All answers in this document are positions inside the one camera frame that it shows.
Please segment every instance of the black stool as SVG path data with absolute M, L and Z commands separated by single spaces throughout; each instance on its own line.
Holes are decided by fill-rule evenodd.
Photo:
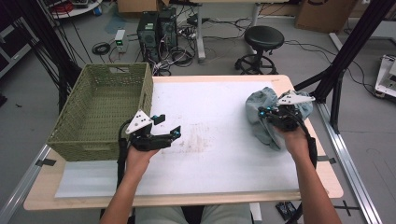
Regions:
M 276 75 L 277 71 L 274 63 L 269 58 L 263 56 L 263 54 L 270 51 L 269 54 L 271 55 L 273 49 L 277 49 L 283 45 L 285 37 L 282 33 L 269 26 L 253 26 L 245 32 L 245 40 L 257 53 L 248 54 L 238 59 L 235 63 L 235 69 L 241 69 L 241 75 L 263 75 L 261 68 L 267 68 L 271 69 L 271 72 L 267 73 L 268 75 Z M 264 65 L 262 59 L 267 61 L 269 65 Z

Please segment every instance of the white paper sheet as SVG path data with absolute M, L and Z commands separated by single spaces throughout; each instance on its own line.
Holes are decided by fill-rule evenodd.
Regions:
M 245 101 L 269 82 L 155 83 L 152 115 L 166 121 L 152 133 L 181 125 L 181 137 L 150 161 L 136 195 L 297 189 L 294 162 L 251 131 Z M 56 197 L 112 196 L 115 161 L 68 162 Z

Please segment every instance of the green woven basket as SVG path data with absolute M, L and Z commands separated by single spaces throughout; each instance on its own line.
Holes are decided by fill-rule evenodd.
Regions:
M 147 63 L 87 64 L 47 144 L 67 161 L 116 160 L 121 124 L 150 114 L 152 90 Z

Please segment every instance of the floor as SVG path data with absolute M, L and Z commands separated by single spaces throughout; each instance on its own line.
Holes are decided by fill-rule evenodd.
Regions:
M 119 28 L 125 28 L 128 34 L 132 34 L 137 27 L 137 19 L 123 20 L 112 7 L 104 7 L 103 11 L 103 15 L 99 17 L 88 13 L 73 20 L 61 21 L 70 42 L 86 63 L 89 62 L 88 57 L 70 21 L 76 25 L 94 63 L 102 62 L 98 56 L 91 54 L 94 44 L 109 41 Z M 353 27 L 355 23 L 356 20 L 351 20 L 349 25 Z M 328 35 L 295 29 L 293 18 L 262 18 L 258 24 L 275 27 L 283 33 L 286 40 L 318 45 L 336 53 Z M 204 27 L 204 35 L 228 37 L 240 34 L 237 29 L 227 24 L 206 23 Z M 347 34 L 341 33 L 339 37 L 345 41 Z M 238 57 L 248 52 L 247 44 L 242 38 L 206 39 L 205 46 L 205 64 L 198 64 L 194 60 L 192 65 L 185 68 L 173 66 L 172 75 L 238 75 L 233 64 Z M 130 42 L 127 53 L 120 57 L 120 61 L 134 62 L 138 51 L 137 42 Z M 375 84 L 380 57 L 384 54 L 396 55 L 395 45 L 388 40 L 373 39 L 367 42 L 357 56 L 355 62 L 364 71 L 365 83 Z M 329 66 L 322 53 L 306 51 L 297 45 L 285 44 L 270 57 L 275 62 L 278 73 L 288 75 L 293 84 L 298 84 Z M 82 67 L 84 62 L 79 60 L 78 65 Z M 396 125 L 393 121 L 396 104 L 394 100 L 381 100 L 371 96 L 362 85 L 352 80 L 353 77 L 358 81 L 362 80 L 361 70 L 355 64 L 349 69 L 351 73 L 345 74 L 343 82 L 339 129 L 382 222 L 393 223 L 396 207 Z M 315 86 L 311 86 L 305 91 L 312 91 L 314 88 Z M 8 98 L 0 107 L 0 170 L 3 171 L 0 176 L 0 204 L 5 204 L 53 128 L 58 116 L 58 93 L 32 52 L 0 79 L 0 91 Z M 318 111 L 314 111 L 310 120 L 327 155 L 337 158 Z M 332 167 L 345 192 L 341 199 L 332 200 L 333 204 L 341 206 L 345 201 L 349 207 L 359 207 L 340 163 L 337 162 Z M 275 204 L 261 203 L 262 223 L 283 223 Z M 337 212 L 344 223 L 364 223 L 360 210 L 352 208 L 349 210 L 350 214 L 346 209 L 337 209 Z M 9 223 L 97 223 L 98 218 L 98 209 L 29 212 L 20 206 Z

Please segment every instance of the computer tower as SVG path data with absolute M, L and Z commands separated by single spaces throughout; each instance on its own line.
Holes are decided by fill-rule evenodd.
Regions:
M 161 38 L 165 49 L 177 47 L 177 15 L 174 7 L 164 8 L 159 15 Z
M 160 61 L 160 30 L 158 26 L 159 13 L 156 11 L 145 11 L 142 13 L 137 26 L 137 36 L 143 59 L 147 63 L 158 63 Z

